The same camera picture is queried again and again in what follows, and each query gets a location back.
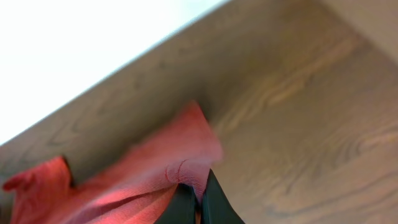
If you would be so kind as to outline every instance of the black pointed object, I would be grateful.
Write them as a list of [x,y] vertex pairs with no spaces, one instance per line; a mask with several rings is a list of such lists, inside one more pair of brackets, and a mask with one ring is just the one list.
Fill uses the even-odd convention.
[[206,190],[203,194],[201,224],[221,223],[244,224],[229,204],[216,176],[210,170]]
[[155,224],[195,224],[196,196],[193,189],[179,184],[175,193]]

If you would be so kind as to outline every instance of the red fabric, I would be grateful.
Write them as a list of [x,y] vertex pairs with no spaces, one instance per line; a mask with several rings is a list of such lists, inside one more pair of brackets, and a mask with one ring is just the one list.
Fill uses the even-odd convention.
[[199,201],[221,146],[196,103],[119,162],[77,188],[61,157],[8,180],[16,191],[12,224],[154,223],[177,183],[193,186]]

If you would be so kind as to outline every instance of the white surface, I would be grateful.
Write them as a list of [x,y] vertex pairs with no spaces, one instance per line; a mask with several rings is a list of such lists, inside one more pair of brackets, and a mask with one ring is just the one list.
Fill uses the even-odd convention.
[[221,2],[0,1],[0,145]]

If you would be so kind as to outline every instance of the beige surface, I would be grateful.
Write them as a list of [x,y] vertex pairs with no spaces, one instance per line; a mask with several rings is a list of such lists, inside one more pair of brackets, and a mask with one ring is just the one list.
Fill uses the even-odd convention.
[[322,0],[398,63],[397,0]]
[[247,223],[395,224],[397,74],[318,1],[235,0],[5,144],[0,184],[60,154],[83,182],[194,98]]

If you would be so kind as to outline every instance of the wooden floor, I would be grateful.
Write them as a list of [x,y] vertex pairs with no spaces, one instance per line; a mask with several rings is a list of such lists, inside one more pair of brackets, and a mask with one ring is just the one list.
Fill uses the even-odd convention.
[[311,0],[228,3],[3,145],[0,182],[59,154],[82,182],[192,98],[247,223],[397,223],[398,67]]

